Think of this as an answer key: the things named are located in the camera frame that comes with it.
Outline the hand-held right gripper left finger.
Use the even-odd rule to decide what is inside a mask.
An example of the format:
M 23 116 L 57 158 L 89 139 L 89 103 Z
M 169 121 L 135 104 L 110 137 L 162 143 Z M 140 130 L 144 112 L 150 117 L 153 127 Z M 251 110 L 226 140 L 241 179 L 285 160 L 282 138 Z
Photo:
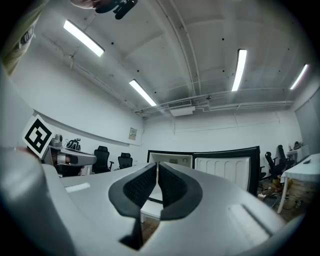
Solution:
M 108 197 L 117 212 L 134 219 L 131 234 L 120 239 L 126 246 L 139 250 L 143 245 L 141 209 L 154 190 L 157 181 L 157 164 L 145 167 L 117 180 L 108 191 Z

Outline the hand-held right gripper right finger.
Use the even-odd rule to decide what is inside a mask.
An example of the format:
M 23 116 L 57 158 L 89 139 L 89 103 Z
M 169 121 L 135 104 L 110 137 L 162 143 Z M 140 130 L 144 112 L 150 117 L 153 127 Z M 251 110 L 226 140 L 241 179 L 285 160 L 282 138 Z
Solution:
M 162 221 L 187 217 L 203 197 L 203 190 L 197 180 L 164 162 L 158 164 L 158 185 L 162 193 Z

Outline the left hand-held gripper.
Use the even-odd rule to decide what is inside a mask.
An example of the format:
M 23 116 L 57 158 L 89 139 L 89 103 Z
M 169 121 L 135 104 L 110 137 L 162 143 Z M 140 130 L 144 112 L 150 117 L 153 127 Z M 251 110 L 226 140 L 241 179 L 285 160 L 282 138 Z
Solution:
M 79 141 L 72 140 L 76 148 L 63 146 L 63 136 L 40 117 L 32 116 L 22 133 L 26 146 L 45 164 L 52 166 L 90 166 L 96 163 L 94 154 L 79 150 Z

